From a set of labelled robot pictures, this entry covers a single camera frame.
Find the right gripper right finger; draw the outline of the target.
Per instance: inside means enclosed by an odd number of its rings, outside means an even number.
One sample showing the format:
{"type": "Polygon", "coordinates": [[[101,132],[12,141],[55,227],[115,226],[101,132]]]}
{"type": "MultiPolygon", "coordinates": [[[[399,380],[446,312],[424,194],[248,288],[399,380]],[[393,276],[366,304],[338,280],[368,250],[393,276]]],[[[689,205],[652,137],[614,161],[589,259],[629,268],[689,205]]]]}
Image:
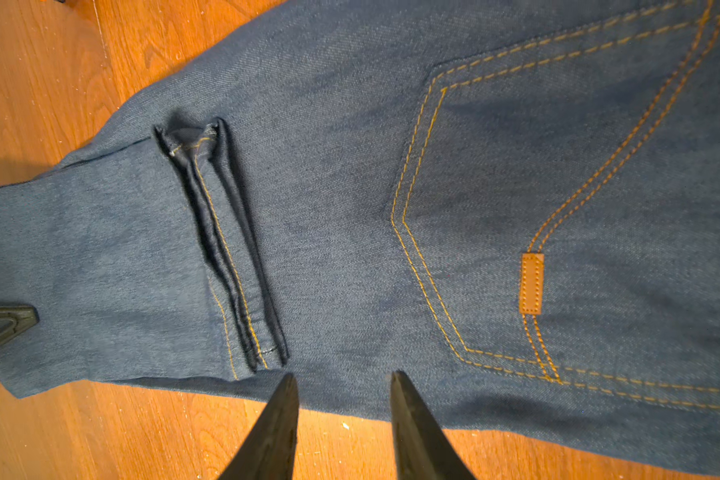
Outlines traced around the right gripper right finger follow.
{"type": "Polygon", "coordinates": [[[403,371],[392,373],[390,408],[398,479],[476,479],[403,371]]]}

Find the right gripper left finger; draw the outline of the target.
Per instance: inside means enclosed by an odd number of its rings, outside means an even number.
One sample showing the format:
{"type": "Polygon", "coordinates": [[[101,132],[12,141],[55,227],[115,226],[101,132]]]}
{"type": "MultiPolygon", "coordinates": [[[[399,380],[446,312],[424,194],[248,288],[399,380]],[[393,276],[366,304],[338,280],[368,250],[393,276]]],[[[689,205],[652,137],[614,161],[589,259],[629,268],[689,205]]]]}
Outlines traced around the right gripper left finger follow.
{"type": "Polygon", "coordinates": [[[298,418],[297,381],[286,374],[218,479],[291,479],[298,418]]]}

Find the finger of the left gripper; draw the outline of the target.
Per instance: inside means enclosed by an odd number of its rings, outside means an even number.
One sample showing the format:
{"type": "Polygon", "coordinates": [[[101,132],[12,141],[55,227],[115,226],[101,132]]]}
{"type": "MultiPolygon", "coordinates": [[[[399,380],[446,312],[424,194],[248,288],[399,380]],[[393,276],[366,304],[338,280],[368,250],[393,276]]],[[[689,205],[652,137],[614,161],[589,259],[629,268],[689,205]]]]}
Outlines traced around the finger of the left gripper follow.
{"type": "Polygon", "coordinates": [[[0,306],[0,348],[39,323],[31,305],[0,306]]]}

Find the dark blue denim trousers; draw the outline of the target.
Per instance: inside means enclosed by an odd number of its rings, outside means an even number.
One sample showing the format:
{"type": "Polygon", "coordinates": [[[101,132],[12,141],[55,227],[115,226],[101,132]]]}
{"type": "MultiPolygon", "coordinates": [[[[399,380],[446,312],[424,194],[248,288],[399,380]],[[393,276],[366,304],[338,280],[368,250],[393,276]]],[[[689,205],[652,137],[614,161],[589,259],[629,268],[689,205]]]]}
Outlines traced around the dark blue denim trousers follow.
{"type": "Polygon", "coordinates": [[[720,476],[720,1],[288,1],[0,187],[0,347],[73,381],[720,476]]]}

